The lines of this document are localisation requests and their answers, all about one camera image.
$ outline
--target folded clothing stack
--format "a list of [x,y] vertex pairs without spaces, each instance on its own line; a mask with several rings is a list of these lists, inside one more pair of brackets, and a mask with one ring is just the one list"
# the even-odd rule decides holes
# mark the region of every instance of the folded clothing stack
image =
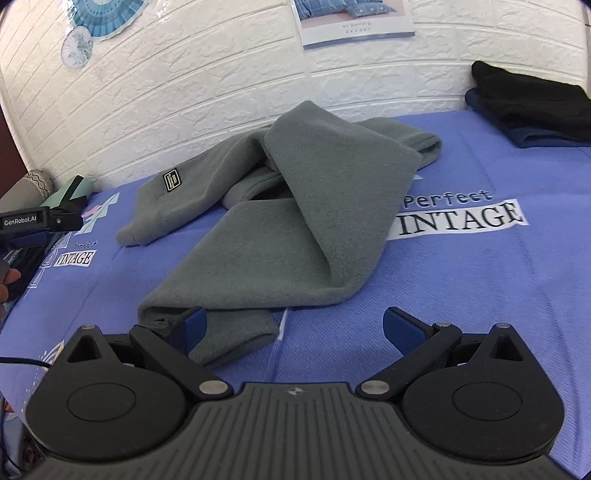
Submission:
[[466,103],[516,147],[591,147],[591,100],[577,85],[472,64]]

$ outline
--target poster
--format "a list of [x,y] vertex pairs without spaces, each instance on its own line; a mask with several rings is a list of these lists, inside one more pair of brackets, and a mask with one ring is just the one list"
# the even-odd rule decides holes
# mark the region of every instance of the poster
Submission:
[[304,48],[414,35],[407,0],[291,0]]

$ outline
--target white brick wall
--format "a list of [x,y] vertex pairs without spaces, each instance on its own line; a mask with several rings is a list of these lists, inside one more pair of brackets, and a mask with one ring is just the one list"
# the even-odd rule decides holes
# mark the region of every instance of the white brick wall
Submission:
[[11,128],[58,181],[135,180],[306,99],[349,120],[463,108],[476,59],[587,81],[579,0],[410,0],[414,38],[309,51],[287,0],[151,0],[80,70],[61,64],[61,1],[15,0],[0,25]]

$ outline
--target black cable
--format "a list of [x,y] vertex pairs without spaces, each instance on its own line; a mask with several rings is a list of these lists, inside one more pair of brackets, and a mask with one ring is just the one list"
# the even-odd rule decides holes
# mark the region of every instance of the black cable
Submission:
[[42,362],[41,360],[35,360],[32,358],[20,358],[17,356],[0,356],[0,364],[22,364],[22,365],[35,365],[37,367],[50,368],[51,364]]

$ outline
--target blue paper fan decoration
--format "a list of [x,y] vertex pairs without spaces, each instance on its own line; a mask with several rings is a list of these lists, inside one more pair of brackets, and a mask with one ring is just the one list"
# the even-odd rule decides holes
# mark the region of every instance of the blue paper fan decoration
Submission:
[[68,0],[74,25],[88,28],[95,40],[117,35],[144,10],[148,0]]

